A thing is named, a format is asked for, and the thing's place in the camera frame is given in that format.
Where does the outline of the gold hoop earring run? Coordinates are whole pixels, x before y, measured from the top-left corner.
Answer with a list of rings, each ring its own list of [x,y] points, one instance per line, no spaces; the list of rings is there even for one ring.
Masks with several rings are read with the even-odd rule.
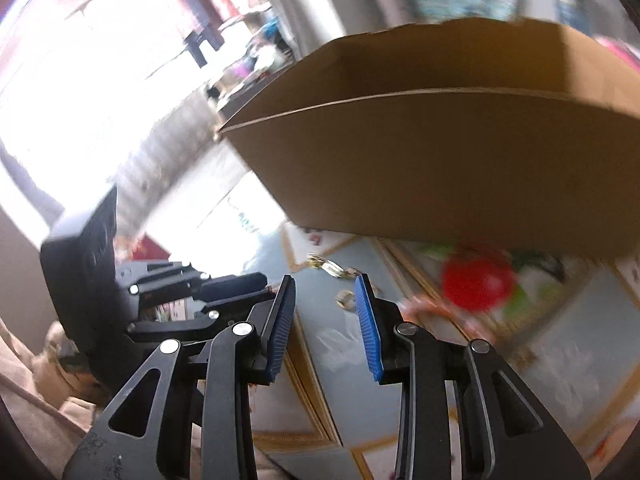
[[[356,309],[355,294],[351,290],[341,290],[335,297],[337,305],[345,310],[352,312]]]

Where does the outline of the beige jacket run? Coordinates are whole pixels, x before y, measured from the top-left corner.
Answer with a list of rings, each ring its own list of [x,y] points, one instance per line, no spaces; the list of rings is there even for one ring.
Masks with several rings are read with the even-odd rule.
[[[107,392],[89,373],[69,373],[58,360],[66,339],[53,322],[35,354],[1,326],[1,400],[17,429],[53,478],[68,460],[107,401]]]

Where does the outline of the fruit-pattern blue tablecloth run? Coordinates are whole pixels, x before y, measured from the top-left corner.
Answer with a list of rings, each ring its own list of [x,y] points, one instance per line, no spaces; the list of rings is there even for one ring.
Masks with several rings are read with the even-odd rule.
[[[638,477],[636,260],[480,250],[459,262],[451,247],[288,221],[238,247],[242,271],[296,284],[281,371],[250,389],[254,445],[291,477]],[[356,309],[335,301],[356,278],[309,255],[397,304],[402,382],[374,380]]]

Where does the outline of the brown cardboard box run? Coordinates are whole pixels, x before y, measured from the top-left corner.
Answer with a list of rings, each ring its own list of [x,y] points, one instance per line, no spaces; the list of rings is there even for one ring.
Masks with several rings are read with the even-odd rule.
[[[564,25],[345,36],[222,127],[296,226],[616,259],[639,246],[639,73]]]

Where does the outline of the hanging clothes on rack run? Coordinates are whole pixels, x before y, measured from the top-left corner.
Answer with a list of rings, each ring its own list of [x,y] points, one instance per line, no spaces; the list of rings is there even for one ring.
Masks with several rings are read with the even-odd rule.
[[[222,16],[218,6],[213,0],[178,0],[180,4],[191,14],[193,18],[193,29],[183,39],[186,50],[194,59],[199,68],[207,64],[205,55],[202,53],[201,44],[207,42],[215,52],[224,45],[224,37],[220,29],[225,21],[239,15],[238,9],[231,0],[220,0],[222,10],[227,16]]]

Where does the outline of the pink floral quilt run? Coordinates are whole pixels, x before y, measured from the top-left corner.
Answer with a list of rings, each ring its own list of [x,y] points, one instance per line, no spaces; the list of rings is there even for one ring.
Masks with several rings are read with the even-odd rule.
[[[636,72],[640,72],[640,50],[638,47],[634,47],[626,41],[608,36],[596,35],[593,39],[631,66]]]

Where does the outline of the blue water bottle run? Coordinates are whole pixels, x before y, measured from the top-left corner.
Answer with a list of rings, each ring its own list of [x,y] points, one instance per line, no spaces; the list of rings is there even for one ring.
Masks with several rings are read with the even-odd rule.
[[[558,21],[590,36],[590,19],[587,0],[554,0]]]

